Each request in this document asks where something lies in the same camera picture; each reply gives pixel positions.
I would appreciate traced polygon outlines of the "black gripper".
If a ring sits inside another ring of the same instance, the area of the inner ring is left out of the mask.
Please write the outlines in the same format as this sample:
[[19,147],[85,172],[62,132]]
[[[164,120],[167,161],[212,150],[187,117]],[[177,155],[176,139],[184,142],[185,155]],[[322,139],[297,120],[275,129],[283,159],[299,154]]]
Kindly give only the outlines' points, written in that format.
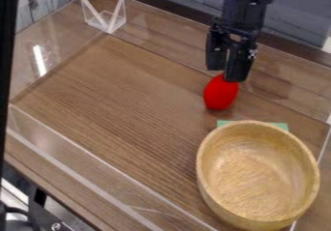
[[226,70],[224,78],[228,82],[244,82],[258,54],[256,40],[256,32],[232,28],[215,17],[207,32],[207,69]]

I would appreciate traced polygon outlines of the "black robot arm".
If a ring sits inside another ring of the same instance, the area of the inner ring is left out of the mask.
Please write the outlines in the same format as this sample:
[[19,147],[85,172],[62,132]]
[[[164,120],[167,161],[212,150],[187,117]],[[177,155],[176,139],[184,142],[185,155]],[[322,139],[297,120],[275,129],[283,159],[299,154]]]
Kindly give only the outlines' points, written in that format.
[[206,39],[206,64],[228,82],[244,82],[258,55],[258,39],[269,6],[275,0],[224,0]]

